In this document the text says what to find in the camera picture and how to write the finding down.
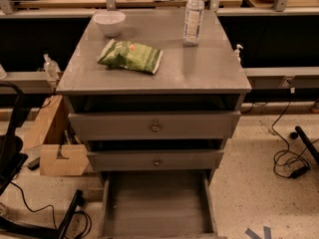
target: green bag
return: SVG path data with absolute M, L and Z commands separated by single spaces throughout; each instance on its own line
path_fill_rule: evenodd
M 154 74 L 160 66 L 161 56 L 161 49 L 131 41 L 116 42 L 112 39 L 103 49 L 98 63 Z

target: speckled floor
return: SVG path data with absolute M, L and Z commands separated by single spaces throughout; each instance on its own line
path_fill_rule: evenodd
M 245 104 L 238 127 L 228 141 L 220 168 L 210 184 L 214 218 L 219 236 L 228 239 L 250 238 L 247 229 L 265 238 L 264 226 L 271 230 L 272 239 L 319 238 L 319 165 L 305 151 L 303 156 L 311 170 L 297 179 L 284 179 L 273 172 L 273 157 L 286 149 L 286 143 L 272 130 L 288 104 Z M 290 144 L 290 149 L 300 153 L 304 144 L 300 138 L 291 139 L 290 132 L 300 125 L 310 140 L 319 138 L 319 114 L 309 112 L 311 103 L 292 103 L 286 114 L 277 122 L 275 129 Z M 17 133 L 24 135 L 32 125 L 26 121 Z M 0 121 L 0 133 L 7 122 Z M 319 150 L 319 142 L 314 143 Z M 39 148 L 26 150 L 29 160 L 39 154 Z M 291 167 L 279 169 L 280 174 L 290 174 Z M 94 173 L 80 177 L 51 177 L 39 175 L 39 169 L 31 171 L 24 166 L 14 180 L 25 192 L 31 208 L 48 204 L 55 207 L 59 225 L 77 189 L 84 192 L 87 200 L 82 207 L 92 218 L 93 227 L 87 238 L 97 238 L 103 188 Z M 50 209 L 40 213 L 29 212 L 21 194 L 13 185 L 0 196 L 6 205 L 5 217 L 20 222 L 53 227 Z M 77 215 L 68 231 L 74 238 L 84 228 L 84 219 Z M 0 238 L 30 238 L 0 233 Z

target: drawer handle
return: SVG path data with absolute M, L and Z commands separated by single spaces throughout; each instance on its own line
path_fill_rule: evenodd
M 158 131 L 160 131 L 160 126 L 157 125 L 156 123 L 154 123 L 153 126 L 152 126 L 152 131 L 153 131 L 153 132 L 158 132 Z
M 160 166 L 161 161 L 159 159 L 154 160 L 153 162 L 154 166 Z

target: white bowl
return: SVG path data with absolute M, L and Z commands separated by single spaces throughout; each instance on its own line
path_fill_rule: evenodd
M 94 15 L 98 28 L 109 37 L 115 37 L 121 33 L 125 20 L 126 15 L 120 11 L 104 11 Z

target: gray countertop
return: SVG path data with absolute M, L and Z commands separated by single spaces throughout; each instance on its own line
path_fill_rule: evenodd
M 246 94 L 251 87 L 212 11 L 203 16 L 199 45 L 182 42 L 184 8 L 123 10 L 126 26 L 116 41 L 163 49 L 154 75 L 97 63 L 111 40 L 91 20 L 61 79 L 62 95 Z

